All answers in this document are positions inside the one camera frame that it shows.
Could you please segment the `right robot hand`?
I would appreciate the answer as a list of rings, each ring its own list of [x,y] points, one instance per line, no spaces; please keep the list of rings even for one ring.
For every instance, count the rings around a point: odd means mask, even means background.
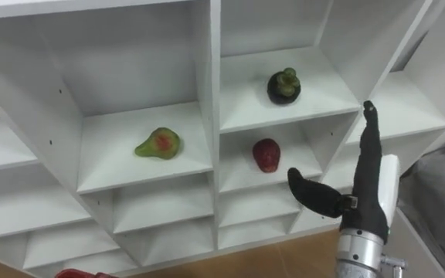
[[[340,229],[359,229],[388,242],[386,214],[379,203],[379,175],[382,160],[378,112],[372,101],[363,103],[366,127],[359,143],[360,155],[355,169],[353,189],[341,194],[329,185],[306,179],[296,168],[289,168],[290,191],[304,207],[328,218],[342,218]]]

